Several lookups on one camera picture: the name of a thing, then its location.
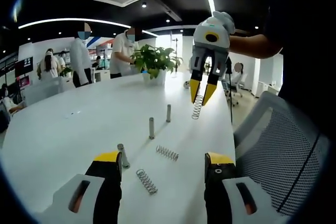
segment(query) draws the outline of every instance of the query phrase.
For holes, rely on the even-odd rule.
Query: metal cylinder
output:
[[[130,167],[130,163],[127,160],[127,156],[126,156],[124,145],[123,144],[118,144],[117,148],[118,148],[119,152],[121,152],[122,167],[129,168]]]
[[[154,139],[154,118],[149,118],[149,139]]]
[[[170,119],[171,112],[172,112],[172,106],[170,104],[168,104],[167,105],[167,119],[166,119],[167,123],[170,123],[170,121],[171,121],[171,119]]]

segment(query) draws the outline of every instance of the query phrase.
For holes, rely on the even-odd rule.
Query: face mask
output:
[[[134,35],[134,34],[127,35],[127,39],[128,39],[130,42],[134,43],[134,42],[135,42],[135,35]]]

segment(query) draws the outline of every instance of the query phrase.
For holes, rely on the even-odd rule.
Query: black ceiling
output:
[[[13,23],[10,12],[16,0],[2,0],[1,25],[11,31],[2,31],[0,54],[17,50],[31,38],[36,42],[58,37],[72,37],[77,32],[78,22],[52,22],[17,30],[26,23],[51,18],[91,18],[126,25],[134,24],[143,29],[174,25],[196,25],[210,16],[207,0],[142,0],[121,8],[93,0],[23,0],[17,23]],[[214,0],[216,10],[228,12],[235,20],[236,28],[255,34],[255,26],[262,27],[268,12],[269,0]],[[162,3],[176,13],[182,21],[176,22],[165,13]],[[89,23],[93,36],[113,37],[123,27]]]

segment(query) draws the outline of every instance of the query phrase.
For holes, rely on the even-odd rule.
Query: spring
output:
[[[176,161],[179,157],[178,153],[176,152],[173,152],[173,151],[170,151],[168,150],[167,148],[161,146],[161,145],[158,145],[156,147],[156,152],[158,153],[161,153],[162,155],[168,157],[168,158],[171,158],[172,160]]]
[[[193,111],[193,115],[191,116],[192,119],[196,120],[199,118],[202,104],[203,104],[203,96],[198,94],[194,102],[194,111]]]
[[[147,173],[143,169],[137,170],[137,177],[149,194],[155,194],[157,192],[158,189],[154,186],[153,182],[149,179]]]

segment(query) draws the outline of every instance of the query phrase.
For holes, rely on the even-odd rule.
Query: desk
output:
[[[276,87],[272,87],[271,85],[268,85],[264,82],[258,81],[257,92],[253,95],[255,97],[259,98],[264,91],[268,91],[268,92],[271,92],[271,93],[277,95],[279,93],[280,89],[278,89]]]
[[[110,70],[95,70],[94,75],[96,82],[110,80]]]
[[[119,223],[206,223],[204,154],[235,160],[233,130],[221,84],[198,120],[191,118],[189,73],[167,74],[164,87],[145,87],[142,76],[97,82],[57,94],[20,111],[7,130],[4,170],[32,212],[94,157],[123,143],[131,167],[123,170]],[[202,88],[206,85],[204,76]],[[166,123],[171,104],[171,123]],[[154,140],[149,140],[154,117]],[[162,145],[180,154],[174,162],[155,152]],[[150,196],[135,172],[143,168],[158,192]]]

